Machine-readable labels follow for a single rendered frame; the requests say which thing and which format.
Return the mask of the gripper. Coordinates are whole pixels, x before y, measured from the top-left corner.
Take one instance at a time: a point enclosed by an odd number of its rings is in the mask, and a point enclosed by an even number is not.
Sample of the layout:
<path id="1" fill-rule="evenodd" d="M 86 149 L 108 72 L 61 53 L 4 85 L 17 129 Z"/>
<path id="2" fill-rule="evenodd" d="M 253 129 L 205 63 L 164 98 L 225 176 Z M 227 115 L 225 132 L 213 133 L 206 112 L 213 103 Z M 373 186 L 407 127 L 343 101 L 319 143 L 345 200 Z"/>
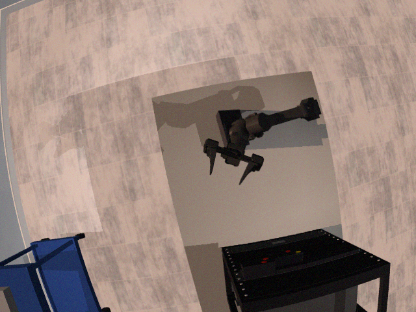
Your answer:
<path id="1" fill-rule="evenodd" d="M 207 156 L 210 158 L 210 175 L 212 174 L 212 171 L 213 171 L 213 166 L 214 166 L 215 158 L 216 158 L 216 152 L 248 163 L 240 179 L 239 184 L 241 184 L 244 181 L 245 177 L 250 172 L 260 171 L 263 165 L 264 158 L 256 154 L 252 154 L 252 157 L 244 155 L 247 142 L 248 142 L 248 136 L 241 131 L 233 131 L 231 133 L 231 136 L 230 136 L 230 139 L 226 148 L 222 148 L 218 146 L 218 143 L 219 143 L 218 141 L 208 138 L 205 141 L 203 152 L 206 153 Z"/>

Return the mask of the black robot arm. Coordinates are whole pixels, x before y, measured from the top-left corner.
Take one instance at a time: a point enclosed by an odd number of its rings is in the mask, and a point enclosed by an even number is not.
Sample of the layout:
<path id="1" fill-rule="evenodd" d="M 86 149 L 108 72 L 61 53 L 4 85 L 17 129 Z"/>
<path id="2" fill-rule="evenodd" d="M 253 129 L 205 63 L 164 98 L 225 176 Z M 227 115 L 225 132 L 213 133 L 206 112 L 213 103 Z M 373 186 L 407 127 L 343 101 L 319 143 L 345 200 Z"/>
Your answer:
<path id="1" fill-rule="evenodd" d="M 227 140 L 230 139 L 233 131 L 245 133 L 248 136 L 248 141 L 254 140 L 255 137 L 262 137 L 264 134 L 263 132 L 268 131 L 273 125 L 282 124 L 297 118 L 304 118 L 307 121 L 316 120 L 317 118 L 320 118 L 319 114 L 321 114 L 321 111 L 318 101 L 317 99 L 314 100 L 313 97 L 301 100 L 300 104 L 295 108 L 277 112 L 275 114 L 267 115 L 263 112 L 259 114 L 255 112 L 248 115 L 248 117 L 243 118 L 244 120 L 239 119 L 231 125 L 226 125 Z M 239 166 L 241 161 L 223 154 L 221 154 L 221 157 L 225 159 L 226 164 L 231 164 L 233 166 Z"/>

